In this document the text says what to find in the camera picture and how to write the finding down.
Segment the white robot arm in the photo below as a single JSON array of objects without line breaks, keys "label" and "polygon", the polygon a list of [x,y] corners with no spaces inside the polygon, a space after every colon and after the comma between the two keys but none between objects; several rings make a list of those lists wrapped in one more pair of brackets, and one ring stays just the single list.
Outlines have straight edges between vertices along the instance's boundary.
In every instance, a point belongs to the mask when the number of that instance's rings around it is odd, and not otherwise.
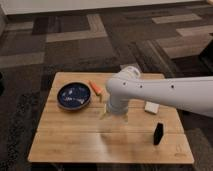
[{"label": "white robot arm", "polygon": [[106,115],[127,118],[132,99],[171,106],[213,118],[213,76],[141,79],[136,67],[127,66],[105,84],[109,98],[100,119]]}]

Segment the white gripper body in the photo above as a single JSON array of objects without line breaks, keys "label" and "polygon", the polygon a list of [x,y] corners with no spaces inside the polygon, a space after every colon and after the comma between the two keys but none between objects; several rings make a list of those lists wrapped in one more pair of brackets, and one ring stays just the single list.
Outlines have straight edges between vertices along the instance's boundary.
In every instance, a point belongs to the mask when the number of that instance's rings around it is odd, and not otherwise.
[{"label": "white gripper body", "polygon": [[128,100],[110,96],[106,103],[106,110],[110,114],[125,115],[128,112]]}]

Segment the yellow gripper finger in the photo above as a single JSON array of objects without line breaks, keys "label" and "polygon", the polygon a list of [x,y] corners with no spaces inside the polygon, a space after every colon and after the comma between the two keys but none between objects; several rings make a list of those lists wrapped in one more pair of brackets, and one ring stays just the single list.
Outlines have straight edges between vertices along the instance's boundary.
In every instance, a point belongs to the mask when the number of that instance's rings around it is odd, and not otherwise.
[{"label": "yellow gripper finger", "polygon": [[128,115],[127,114],[122,115],[122,118],[125,122],[128,122]]},{"label": "yellow gripper finger", "polygon": [[102,120],[107,116],[109,116],[109,112],[107,111],[107,105],[105,104],[103,107],[103,112],[100,114],[99,119]]}]

